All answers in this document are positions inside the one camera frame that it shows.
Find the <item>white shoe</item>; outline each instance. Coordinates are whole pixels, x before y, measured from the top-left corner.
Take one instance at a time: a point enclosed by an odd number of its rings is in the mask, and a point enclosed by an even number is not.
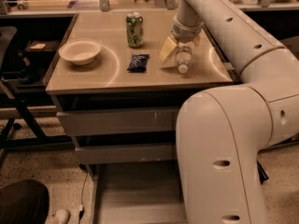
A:
[[[60,209],[55,212],[50,218],[47,218],[46,224],[66,224],[69,219],[69,211]]]

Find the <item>bowl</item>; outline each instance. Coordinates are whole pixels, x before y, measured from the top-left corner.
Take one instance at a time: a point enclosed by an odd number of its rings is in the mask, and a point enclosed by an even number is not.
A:
[[[59,49],[59,55],[64,60],[76,65],[91,63],[101,51],[101,45],[92,39],[78,39],[65,43]]]

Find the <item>floor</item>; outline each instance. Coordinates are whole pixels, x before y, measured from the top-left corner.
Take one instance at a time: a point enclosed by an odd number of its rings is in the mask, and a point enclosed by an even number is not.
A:
[[[63,134],[56,118],[37,119],[46,134]],[[22,128],[11,138],[31,137]],[[6,123],[0,120],[0,126]],[[270,149],[259,154],[270,179],[263,183],[269,224],[298,224],[299,219],[299,146]],[[174,161],[107,164],[101,166],[96,223],[187,223],[179,188],[178,168]],[[66,208],[69,224],[89,224],[92,214],[93,181],[79,168],[73,148],[63,150],[9,150],[0,170],[0,188],[17,180],[33,178],[50,191],[50,214]]]

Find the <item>cabinet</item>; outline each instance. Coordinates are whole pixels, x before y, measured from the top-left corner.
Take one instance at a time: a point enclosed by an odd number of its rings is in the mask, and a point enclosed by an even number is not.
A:
[[[176,119],[183,102],[202,89],[234,83],[207,30],[200,34],[187,74],[162,66],[158,55],[171,35],[176,11],[138,10],[144,18],[144,45],[129,48],[125,24],[129,12],[79,13],[68,41],[91,38],[102,50],[84,66],[59,59],[46,88],[93,177],[98,163],[174,159]],[[127,72],[132,54],[140,53],[149,54],[147,71]]]

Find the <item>countertop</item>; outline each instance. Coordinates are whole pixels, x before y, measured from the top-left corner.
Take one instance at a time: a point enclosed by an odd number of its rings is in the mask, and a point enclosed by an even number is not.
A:
[[[60,58],[46,88],[48,94],[204,88],[213,83],[233,83],[204,30],[187,74],[179,73],[176,67],[164,68],[158,56],[171,35],[175,10],[138,9],[144,18],[144,45],[139,49],[128,47],[125,18],[129,11],[78,14],[68,41],[94,39],[102,50],[96,60],[84,66]],[[147,71],[129,73],[132,54],[140,53],[149,54]]]

